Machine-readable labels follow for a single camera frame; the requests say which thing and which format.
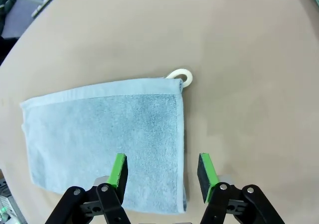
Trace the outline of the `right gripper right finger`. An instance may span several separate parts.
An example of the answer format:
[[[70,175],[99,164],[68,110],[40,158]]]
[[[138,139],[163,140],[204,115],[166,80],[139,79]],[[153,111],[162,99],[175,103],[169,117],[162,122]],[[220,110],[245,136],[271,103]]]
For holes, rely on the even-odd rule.
[[[202,224],[223,224],[227,214],[240,224],[284,224],[262,190],[253,184],[238,189],[221,182],[208,153],[200,153],[197,176],[204,203]]]

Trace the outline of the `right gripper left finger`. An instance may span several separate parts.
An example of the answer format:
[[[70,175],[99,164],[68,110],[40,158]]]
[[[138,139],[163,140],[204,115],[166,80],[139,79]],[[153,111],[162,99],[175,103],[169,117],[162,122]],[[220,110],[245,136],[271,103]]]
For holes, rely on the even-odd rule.
[[[47,224],[88,224],[95,216],[103,216],[108,224],[129,224],[122,207],[128,179],[127,157],[118,153],[106,183],[68,188],[47,219]]]

